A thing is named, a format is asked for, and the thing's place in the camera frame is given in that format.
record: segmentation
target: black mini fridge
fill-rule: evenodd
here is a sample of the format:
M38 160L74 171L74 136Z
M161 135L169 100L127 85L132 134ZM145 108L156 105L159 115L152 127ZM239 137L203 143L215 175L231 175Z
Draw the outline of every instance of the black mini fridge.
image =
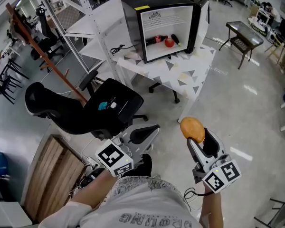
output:
M209 0L121 1L131 42L145 63L181 51L191 53L204 40L209 25ZM179 44L167 47L164 38L172 35Z

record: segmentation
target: white t-shirt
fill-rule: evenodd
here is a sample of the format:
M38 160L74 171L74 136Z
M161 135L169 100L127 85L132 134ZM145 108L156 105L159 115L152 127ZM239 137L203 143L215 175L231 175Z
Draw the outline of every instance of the white t-shirt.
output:
M275 8L271 9L271 13L275 16L275 21L281 23L281 15Z
M124 177L114 185L105 205L68 202L44 219L39 228L202 228L172 184L149 177Z

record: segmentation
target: glossy floor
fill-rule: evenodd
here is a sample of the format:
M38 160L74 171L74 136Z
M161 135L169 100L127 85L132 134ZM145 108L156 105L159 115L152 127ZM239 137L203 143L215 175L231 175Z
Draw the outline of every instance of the glossy floor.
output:
M210 3L209 39L205 39L204 44L217 51L190 114L219 136L226 151L237 160L242 170L243 177L222 191L225 227L250 228L254 227L255 215L268 219L268 215L261 214L267 213L264 211L270 197L285 201L285 132L279 131L280 126L285 124L285 110L279 108L285 92L285 79L274 62L265 60L264 50L269 46L266 39L252 55L259 66L245 60L241 70L238 70L241 55L235 48L224 47L218 51L220 44L213 40L228 38L226 22L241 20L247 23L249 10L236 2L232 4L233 8L217 2ZM72 83L80 81L84 71L76 59L70 55L62 62L59 64L62 72L67 68L77 69L70 71ZM35 73L31 82L41 81L46 75L45 72ZM68 90L54 74L50 74L44 83L55 92ZM139 112L147 114L150 123L161 126L161 133L151 153L153 173L173 183L182 193L189 187L202 192L202 185L194 185L191 171L195 163L177 123L186 99L180 96L181 102L175 104L172 91L164 86L157 87L153 94L149 94L148 87L152 84L153 81L140 76L133 81L134 89L145 100ZM54 124L49 125L49 121L26 113L23 94L21 91L15 106L0 97L0 149L7 152L11 159L11 179L13 188L18 189L18 197L21 196L24 178L28 175L27 170L39 143L50 133L59 132ZM100 144L91 134L61 134L74 149L79 153L84 151L83 154L87 156L93 156ZM198 210L201 202L202 199L197 198L190 205ZM193 211L192 215L198 217L199 211Z

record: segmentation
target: wooden board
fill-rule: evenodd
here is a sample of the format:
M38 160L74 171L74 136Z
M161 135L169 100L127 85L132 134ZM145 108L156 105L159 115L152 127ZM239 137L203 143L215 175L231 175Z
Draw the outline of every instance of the wooden board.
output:
M75 187L85 168L71 151L66 152L43 194L37 215L38 222L57 212L67 203L69 192Z
M24 208L32 220L36 220L50 177L66 151L53 136L49 137L36 164L24 203Z

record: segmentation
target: yellow sticker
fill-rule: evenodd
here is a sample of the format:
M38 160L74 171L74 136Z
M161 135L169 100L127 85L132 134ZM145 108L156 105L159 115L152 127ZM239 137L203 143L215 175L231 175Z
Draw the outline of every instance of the yellow sticker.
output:
M149 8L148 5L135 8L135 10L143 10Z

